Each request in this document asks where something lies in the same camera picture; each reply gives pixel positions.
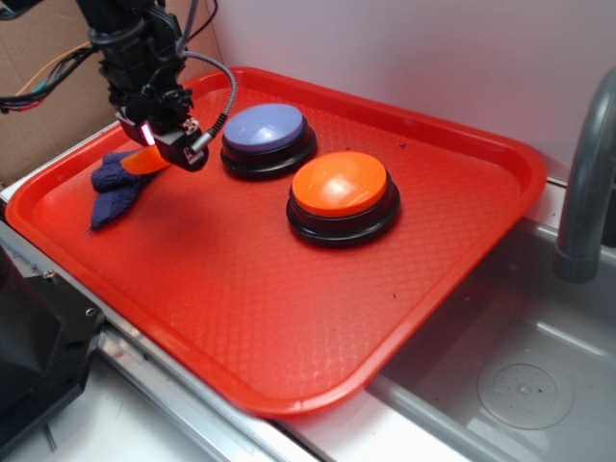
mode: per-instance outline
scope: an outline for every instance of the faucet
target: faucet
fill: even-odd
[[[608,244],[616,233],[615,173],[616,67],[599,84],[577,142],[552,266],[558,278],[585,283],[597,275],[602,239]]]

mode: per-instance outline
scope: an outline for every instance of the cable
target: cable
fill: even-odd
[[[231,112],[231,108],[233,107],[233,103],[235,103],[235,99],[236,99],[237,92],[238,92],[238,83],[236,82],[235,76],[233,75],[231,70],[223,63],[219,63],[215,59],[210,58],[209,56],[206,56],[206,55],[202,55],[200,53],[194,53],[193,51],[187,50],[184,52],[183,55],[188,58],[196,58],[198,60],[211,64],[214,67],[217,67],[218,69],[220,69],[227,76],[227,78],[229,79],[229,83],[231,84],[231,90],[229,91],[229,97],[227,99],[227,104],[224,108],[224,111],[222,111],[222,113],[228,116],[229,113]]]
[[[194,31],[194,33],[192,35],[189,36],[188,41],[191,41],[192,39],[194,39],[197,35],[199,35],[206,27],[208,27],[212,21],[214,20],[214,17],[216,16],[216,14],[218,13],[218,0],[213,0],[214,1],[214,10],[212,11],[212,13],[210,14],[210,17],[208,17],[208,19],[203,23],[203,25],[201,27],[199,27],[196,31]]]
[[[0,21],[10,21],[12,19],[17,19],[18,17],[20,17],[22,14],[26,13],[28,10],[30,10],[31,7],[29,8],[24,8],[22,10],[16,11],[14,12],[13,10],[11,10],[9,7],[7,6],[2,6],[2,8],[0,8]]]
[[[47,80],[39,85],[36,90],[25,94],[17,94],[15,96],[0,96],[0,112],[6,114],[9,111],[26,111],[36,107],[94,52],[95,50],[93,46],[83,47],[77,49],[76,51],[68,52],[68,55],[61,58],[60,61],[57,62],[59,66],[52,69],[47,77]],[[73,61],[73,63],[64,69],[66,63],[70,61]]]
[[[30,87],[32,85],[32,83],[37,80],[37,78],[45,71],[47,70],[49,67],[51,67],[52,65],[56,64],[59,60],[61,60],[62,58],[67,57],[68,55],[70,55],[71,53],[76,52],[77,50],[81,49],[81,48],[85,48],[86,46],[88,46],[90,42],[86,41],[84,43],[82,43],[81,45],[78,45],[76,47],[74,47],[72,50],[68,50],[65,53],[63,53],[62,55],[54,58],[53,60],[51,60],[49,63],[47,63],[44,67],[42,67],[40,69],[39,72],[37,72],[27,83],[26,85],[24,85],[21,90],[19,90],[15,96],[20,95],[21,93],[23,93],[28,87]]]
[[[218,61],[213,58],[210,58],[209,56],[202,55],[200,53],[194,53],[186,49],[186,43],[196,34],[199,34],[203,29],[205,29],[205,27],[207,27],[212,22],[212,19],[214,19],[214,16],[218,11],[218,1],[214,0],[215,6],[214,10],[212,11],[212,14],[210,14],[210,17],[207,19],[205,24],[203,24],[203,26],[201,26],[199,30],[197,30],[194,34],[191,35],[191,28],[193,27],[192,25],[194,22],[194,15],[196,13],[197,3],[197,0],[192,0],[191,2],[191,9],[189,10],[186,27],[184,28],[184,35],[177,42],[177,46],[175,48],[176,53],[181,58],[196,58],[198,60],[204,61],[205,63],[211,64],[214,67],[217,67],[227,76],[231,85],[231,90],[229,91],[229,97],[227,99],[227,104],[224,107],[224,110],[218,115],[218,119],[216,120],[214,125],[212,125],[212,127],[207,130],[206,133],[203,134],[201,138],[196,142],[196,145],[200,148],[207,144],[213,137],[217,135],[217,133],[222,128],[222,125],[229,117],[229,113],[231,112],[231,108],[233,107],[237,96],[238,84],[235,80],[235,76],[233,75],[233,73],[224,64],[219,63]]]
[[[182,35],[182,37],[178,40],[176,46],[175,46],[175,53],[177,54],[177,56],[182,56],[182,54],[185,51],[186,48],[186,44],[189,41],[189,36],[191,34],[191,29],[193,28],[193,22],[194,22],[194,15],[196,14],[196,7],[198,4],[198,0],[192,0],[191,1],[191,9],[189,10],[189,15],[186,19],[186,26],[184,27],[184,34]]]

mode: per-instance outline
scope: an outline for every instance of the cardboard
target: cardboard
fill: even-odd
[[[190,2],[167,0],[184,28]],[[196,29],[207,18],[199,2]],[[74,0],[47,0],[13,21],[0,23],[0,92],[15,94],[39,69],[84,43],[88,25]],[[192,51],[219,60],[212,28],[190,43]],[[107,81],[98,73],[100,55],[91,56],[33,110],[0,115],[0,190],[112,123]],[[209,71],[191,60],[181,81]]]

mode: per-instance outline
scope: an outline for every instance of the orange wire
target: orange wire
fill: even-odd
[[[74,47],[72,50],[68,50],[65,53],[63,53],[62,55],[54,58],[53,60],[51,60],[49,63],[47,63],[39,72],[37,72],[34,77],[32,77],[27,83],[26,85],[24,85],[20,91],[18,91],[15,96],[19,96],[21,93],[23,93],[26,89],[28,89],[28,87],[30,87],[33,82],[35,80],[37,80],[37,78],[40,76],[40,74],[42,74],[45,70],[47,70],[49,67],[51,67],[52,65],[54,65],[55,63],[57,63],[59,60],[61,60],[62,58],[65,58],[66,56],[70,55],[71,53],[77,51],[80,48],[83,48],[84,46],[88,45],[88,43],[90,43],[89,41],[85,41],[84,43],[82,43],[81,45],[78,45],[76,47]]]

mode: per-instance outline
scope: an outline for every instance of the black button base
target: black button base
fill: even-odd
[[[351,247],[369,243],[389,231],[400,208],[398,187],[387,174],[387,190],[370,209],[341,218],[324,218],[304,211],[293,191],[287,202],[287,218],[294,233],[308,244],[321,247]]]
[[[317,153],[317,135],[303,119],[303,129],[289,144],[265,152],[245,152],[222,138],[220,158],[227,172],[249,180],[278,178],[293,173]]]

